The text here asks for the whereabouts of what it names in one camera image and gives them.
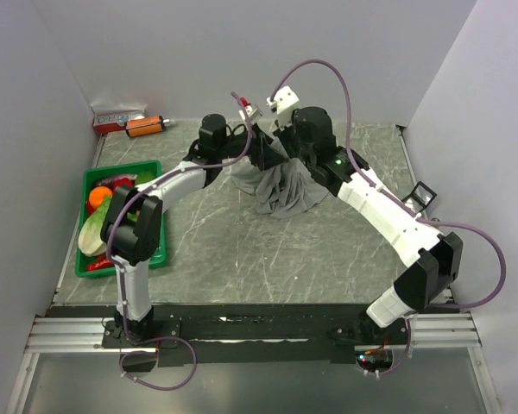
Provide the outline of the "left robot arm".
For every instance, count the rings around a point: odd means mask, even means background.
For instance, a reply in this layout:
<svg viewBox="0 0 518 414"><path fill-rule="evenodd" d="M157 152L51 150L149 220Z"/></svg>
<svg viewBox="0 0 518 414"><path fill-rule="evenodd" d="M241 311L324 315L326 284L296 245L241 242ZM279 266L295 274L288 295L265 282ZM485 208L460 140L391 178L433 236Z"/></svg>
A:
<svg viewBox="0 0 518 414"><path fill-rule="evenodd" d="M175 169L113 193L100 237L117 276L116 323L130 344L142 347L153 338L154 310L148 290L149 262L159 247L165 211L182 198L211 184L222 169L242 157L261 170L287 161L257 125L235 134L225 118L210 114L202 119L198 138Z"/></svg>

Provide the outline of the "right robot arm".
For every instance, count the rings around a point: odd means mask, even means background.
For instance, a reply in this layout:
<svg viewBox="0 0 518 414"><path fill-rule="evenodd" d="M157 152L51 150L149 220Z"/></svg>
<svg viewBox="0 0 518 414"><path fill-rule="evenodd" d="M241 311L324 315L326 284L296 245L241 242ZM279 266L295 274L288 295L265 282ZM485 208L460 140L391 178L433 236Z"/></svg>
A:
<svg viewBox="0 0 518 414"><path fill-rule="evenodd" d="M405 266L404 272L366 309L362 338L379 343L390 324L424 310L458 276L463 252L461 238L444 235L420 223L393 201L393 194L356 152L339 146L332 119L320 107L305 107L279 115L274 135L291 156L303 162L313 180L357 211L389 243Z"/></svg>

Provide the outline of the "grey garment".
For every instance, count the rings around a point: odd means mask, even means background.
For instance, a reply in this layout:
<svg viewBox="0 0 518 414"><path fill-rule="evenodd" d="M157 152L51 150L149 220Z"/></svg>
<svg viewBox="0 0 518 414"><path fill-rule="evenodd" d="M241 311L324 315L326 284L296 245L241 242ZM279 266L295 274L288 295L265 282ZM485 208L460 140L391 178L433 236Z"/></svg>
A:
<svg viewBox="0 0 518 414"><path fill-rule="evenodd" d="M255 198L258 214L275 219L298 216L328 196L328 190L296 158L264 171L248 162L232 172L231 179L238 190Z"/></svg>

